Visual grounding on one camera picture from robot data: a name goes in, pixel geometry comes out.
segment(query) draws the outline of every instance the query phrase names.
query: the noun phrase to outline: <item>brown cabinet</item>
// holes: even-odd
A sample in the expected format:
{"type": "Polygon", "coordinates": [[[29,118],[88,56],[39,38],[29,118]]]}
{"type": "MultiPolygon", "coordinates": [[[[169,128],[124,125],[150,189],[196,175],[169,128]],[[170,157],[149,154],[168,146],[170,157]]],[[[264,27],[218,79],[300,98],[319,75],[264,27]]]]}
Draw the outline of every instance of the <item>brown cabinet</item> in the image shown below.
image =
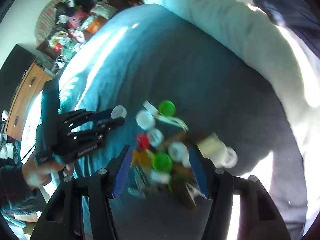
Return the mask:
{"type": "Polygon", "coordinates": [[[35,63],[29,67],[13,97],[4,133],[21,141],[28,112],[48,80],[52,80],[52,77],[35,63]]]}

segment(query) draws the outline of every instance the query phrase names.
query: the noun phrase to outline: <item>wall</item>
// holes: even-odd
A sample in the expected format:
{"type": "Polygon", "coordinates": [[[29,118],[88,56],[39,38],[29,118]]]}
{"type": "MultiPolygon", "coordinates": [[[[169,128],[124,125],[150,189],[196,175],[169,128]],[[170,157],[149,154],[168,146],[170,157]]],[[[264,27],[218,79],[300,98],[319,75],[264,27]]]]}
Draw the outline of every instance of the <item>wall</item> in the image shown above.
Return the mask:
{"type": "Polygon", "coordinates": [[[44,6],[51,0],[15,0],[0,23],[0,68],[16,44],[43,58],[36,50],[34,31],[44,6]]]}

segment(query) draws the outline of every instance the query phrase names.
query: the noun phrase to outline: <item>human hand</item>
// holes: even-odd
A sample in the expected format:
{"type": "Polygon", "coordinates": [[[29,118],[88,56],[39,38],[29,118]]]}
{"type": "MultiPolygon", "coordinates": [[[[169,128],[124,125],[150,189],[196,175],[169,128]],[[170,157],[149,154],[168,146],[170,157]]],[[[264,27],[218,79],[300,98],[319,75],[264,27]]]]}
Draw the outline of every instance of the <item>human hand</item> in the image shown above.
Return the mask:
{"type": "Polygon", "coordinates": [[[31,190],[43,187],[50,183],[50,173],[61,171],[64,168],[63,175],[72,175],[74,171],[73,163],[59,164],[56,161],[36,165],[35,159],[30,156],[28,161],[22,166],[22,176],[31,190]]]}

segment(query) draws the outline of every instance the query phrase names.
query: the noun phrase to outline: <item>metal screw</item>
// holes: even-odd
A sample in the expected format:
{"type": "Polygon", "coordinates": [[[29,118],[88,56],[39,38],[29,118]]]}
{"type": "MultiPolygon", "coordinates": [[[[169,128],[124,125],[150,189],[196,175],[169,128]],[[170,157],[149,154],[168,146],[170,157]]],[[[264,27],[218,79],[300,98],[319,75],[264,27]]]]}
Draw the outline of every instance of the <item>metal screw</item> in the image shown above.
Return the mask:
{"type": "Polygon", "coordinates": [[[217,168],[216,173],[222,175],[224,173],[224,170],[222,168],[217,168]]]}
{"type": "Polygon", "coordinates": [[[106,173],[107,173],[107,169],[102,168],[102,169],[98,170],[98,173],[99,173],[100,175],[106,174],[106,173]]]}
{"type": "Polygon", "coordinates": [[[253,182],[257,182],[258,181],[258,178],[256,176],[254,176],[254,175],[250,175],[248,179],[253,181],[253,182]]]}
{"type": "Polygon", "coordinates": [[[72,176],[71,175],[67,175],[67,176],[64,177],[64,181],[65,182],[69,182],[71,180],[72,180],[72,176]]]}

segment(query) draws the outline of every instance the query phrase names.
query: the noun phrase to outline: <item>person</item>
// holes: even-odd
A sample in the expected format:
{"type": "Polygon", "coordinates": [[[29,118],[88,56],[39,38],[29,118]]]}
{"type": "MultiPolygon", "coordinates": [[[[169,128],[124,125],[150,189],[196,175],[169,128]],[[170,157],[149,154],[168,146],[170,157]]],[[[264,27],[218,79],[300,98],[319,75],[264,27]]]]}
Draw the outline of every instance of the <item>person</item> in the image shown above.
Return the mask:
{"type": "Polygon", "coordinates": [[[73,164],[60,164],[51,161],[37,165],[31,155],[24,165],[0,168],[0,210],[6,212],[22,205],[25,201],[37,198],[37,188],[50,183],[51,173],[63,170],[63,174],[72,175],[73,164]]]}

